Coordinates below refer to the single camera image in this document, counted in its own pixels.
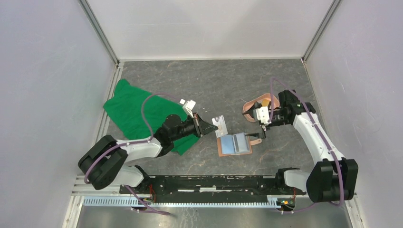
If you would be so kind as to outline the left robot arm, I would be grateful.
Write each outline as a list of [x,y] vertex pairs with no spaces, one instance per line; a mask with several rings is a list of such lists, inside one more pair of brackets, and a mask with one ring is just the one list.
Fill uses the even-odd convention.
[[84,181],[95,190],[110,184],[128,185],[137,193],[149,189],[149,180],[139,166],[129,166],[142,158],[156,158],[169,153],[174,142],[187,136],[203,137],[218,130],[218,127],[192,113],[183,121],[176,114],[166,117],[152,138],[139,140],[116,140],[111,135],[103,136],[78,162],[84,173]]

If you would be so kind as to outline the pink oval tray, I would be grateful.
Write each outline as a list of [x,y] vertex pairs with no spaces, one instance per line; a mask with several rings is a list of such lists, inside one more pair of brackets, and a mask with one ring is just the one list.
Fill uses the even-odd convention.
[[268,106],[269,102],[271,102],[274,105],[274,108],[280,107],[280,102],[276,96],[273,96],[273,99],[271,99],[271,94],[266,93],[263,94],[249,102],[247,102],[243,108],[242,108],[242,114],[243,116],[249,121],[249,122],[256,122],[253,116],[253,110],[255,108],[255,103],[258,102],[261,105]]

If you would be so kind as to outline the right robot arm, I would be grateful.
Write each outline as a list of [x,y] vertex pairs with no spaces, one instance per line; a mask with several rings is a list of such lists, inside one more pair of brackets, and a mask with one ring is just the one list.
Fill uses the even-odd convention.
[[295,90],[284,90],[275,98],[264,94],[247,102],[242,114],[250,122],[257,122],[259,133],[252,136],[263,139],[271,127],[292,125],[307,146],[314,168],[310,172],[299,168],[281,168],[276,173],[274,186],[286,194],[293,188],[308,194],[314,203],[342,202],[354,197],[358,164],[347,159],[331,142],[321,126],[316,110],[303,102]]

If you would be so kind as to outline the white diamond print card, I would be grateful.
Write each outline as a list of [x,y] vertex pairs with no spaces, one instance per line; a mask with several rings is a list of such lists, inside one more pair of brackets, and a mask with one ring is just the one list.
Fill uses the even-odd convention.
[[220,138],[228,134],[227,126],[223,115],[212,118],[212,124],[217,127],[216,137]]

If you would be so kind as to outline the tan leather card holder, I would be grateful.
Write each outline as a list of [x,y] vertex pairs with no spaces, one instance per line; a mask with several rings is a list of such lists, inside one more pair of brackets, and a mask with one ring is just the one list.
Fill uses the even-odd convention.
[[251,140],[245,133],[228,134],[217,138],[218,156],[248,155],[253,153],[252,146],[260,144],[262,139]]

